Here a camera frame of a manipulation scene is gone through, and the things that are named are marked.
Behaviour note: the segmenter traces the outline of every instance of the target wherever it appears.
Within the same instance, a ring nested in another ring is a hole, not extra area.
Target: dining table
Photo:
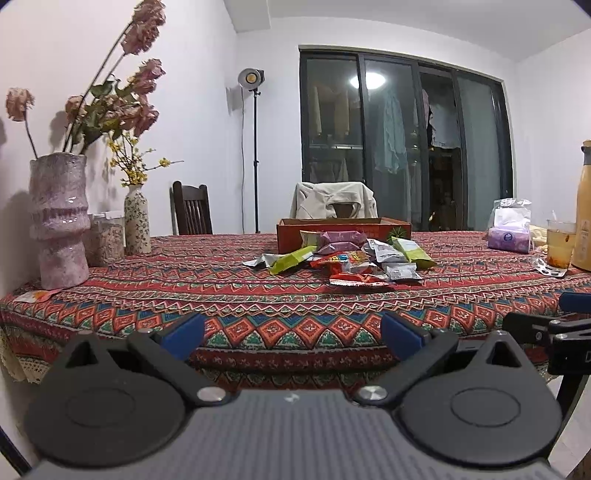
[[[414,232],[436,265],[422,281],[383,288],[333,286],[304,262],[272,275],[244,261],[277,252],[273,234],[163,236],[148,255],[91,268],[83,284],[39,303],[0,300],[0,359],[17,380],[40,382],[78,332],[123,339],[163,329],[184,314],[205,315],[189,364],[220,386],[342,388],[352,391],[391,368],[382,344],[384,312],[460,336],[499,329],[509,312],[556,316],[562,292],[591,293],[591,274],[563,278],[534,269],[532,254],[488,248],[481,232]],[[543,351],[530,358],[544,363]]]

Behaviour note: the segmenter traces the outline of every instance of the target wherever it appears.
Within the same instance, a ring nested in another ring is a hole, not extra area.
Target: sliding glass door
[[[512,196],[502,85],[424,60],[302,50],[302,178],[361,181],[415,230],[486,228]]]

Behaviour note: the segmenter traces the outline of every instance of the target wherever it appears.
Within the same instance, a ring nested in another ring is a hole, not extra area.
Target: yellow thermos
[[[577,242],[572,262],[575,267],[591,270],[591,140],[584,141],[581,150],[585,160],[577,191]]]

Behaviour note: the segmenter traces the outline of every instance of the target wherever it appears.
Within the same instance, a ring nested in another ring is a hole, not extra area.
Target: orange cardboard box
[[[280,254],[289,254],[301,248],[300,231],[307,232],[363,232],[368,238],[385,242],[393,230],[404,238],[410,238],[412,226],[408,222],[393,218],[326,218],[323,220],[302,220],[284,218],[277,224],[277,248]]]

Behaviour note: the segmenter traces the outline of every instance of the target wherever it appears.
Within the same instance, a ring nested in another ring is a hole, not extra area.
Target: beige jacket on chair
[[[360,181],[337,183],[296,184],[291,204],[291,218],[322,219],[335,218],[334,205],[350,204],[353,207],[350,218],[377,218],[378,208],[374,193]]]

